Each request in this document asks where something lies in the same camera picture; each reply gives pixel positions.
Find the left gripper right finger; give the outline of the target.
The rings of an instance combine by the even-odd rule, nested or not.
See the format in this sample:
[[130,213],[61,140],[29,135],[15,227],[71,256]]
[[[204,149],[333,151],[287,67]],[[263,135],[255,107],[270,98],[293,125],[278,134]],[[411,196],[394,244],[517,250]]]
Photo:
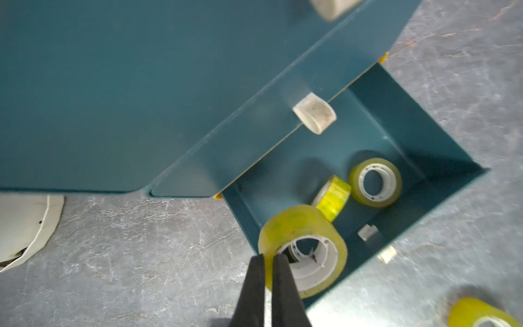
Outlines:
[[276,255],[273,260],[271,305],[272,326],[312,327],[284,254]]

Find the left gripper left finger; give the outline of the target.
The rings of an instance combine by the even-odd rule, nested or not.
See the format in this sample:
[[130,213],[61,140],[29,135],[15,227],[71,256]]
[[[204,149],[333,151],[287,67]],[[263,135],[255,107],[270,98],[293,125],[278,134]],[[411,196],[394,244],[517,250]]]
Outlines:
[[264,326],[265,264],[264,256],[249,262],[241,294],[229,326]]

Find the yellow tape roll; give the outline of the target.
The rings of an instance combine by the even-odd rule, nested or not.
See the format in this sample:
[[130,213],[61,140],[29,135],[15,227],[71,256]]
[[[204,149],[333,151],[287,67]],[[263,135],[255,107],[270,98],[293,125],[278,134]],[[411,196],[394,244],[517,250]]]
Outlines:
[[450,327],[474,327],[490,323],[492,326],[519,327],[519,322],[508,313],[476,298],[463,298],[450,310]]
[[291,256],[290,269],[301,298],[330,287],[347,263],[347,245],[324,214],[310,205],[288,208],[262,227],[258,250],[264,256],[266,287],[273,286],[273,262],[278,254]]
[[332,175],[318,191],[311,205],[319,209],[329,222],[333,222],[347,204],[350,195],[350,184]]
[[360,204],[384,208],[396,202],[403,188],[399,169],[381,158],[372,158],[354,167],[349,174],[352,197]]

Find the teal three-drawer cabinet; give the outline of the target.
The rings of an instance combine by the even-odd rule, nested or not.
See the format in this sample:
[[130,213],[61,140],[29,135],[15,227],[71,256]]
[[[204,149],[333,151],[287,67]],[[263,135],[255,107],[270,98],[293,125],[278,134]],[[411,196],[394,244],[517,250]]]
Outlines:
[[383,158],[334,225],[349,276],[485,169],[381,66],[418,1],[2,1],[1,190],[222,194],[252,248]]

